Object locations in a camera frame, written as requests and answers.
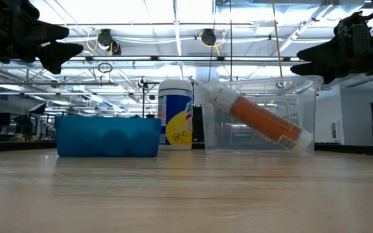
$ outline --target blue container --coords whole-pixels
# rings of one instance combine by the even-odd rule
[[[161,119],[56,117],[61,157],[156,157]]]

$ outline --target caulk tube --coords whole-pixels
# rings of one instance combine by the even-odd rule
[[[226,86],[204,87],[197,80],[191,81],[202,88],[204,98],[212,105],[293,153],[305,154],[313,141],[311,133],[248,101]]]

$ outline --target wooden table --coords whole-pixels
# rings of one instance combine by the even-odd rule
[[[2,152],[0,232],[373,232],[373,156]]]

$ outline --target transparent container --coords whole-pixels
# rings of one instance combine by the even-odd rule
[[[239,82],[207,83],[206,89],[228,87],[276,116],[313,135],[304,155],[314,153],[316,91],[320,76],[264,78]],[[275,153],[291,151],[248,127],[203,97],[205,151],[214,153]]]

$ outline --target white canister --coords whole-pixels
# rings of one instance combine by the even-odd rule
[[[191,150],[192,84],[165,80],[159,84],[158,117],[162,120],[160,150]]]

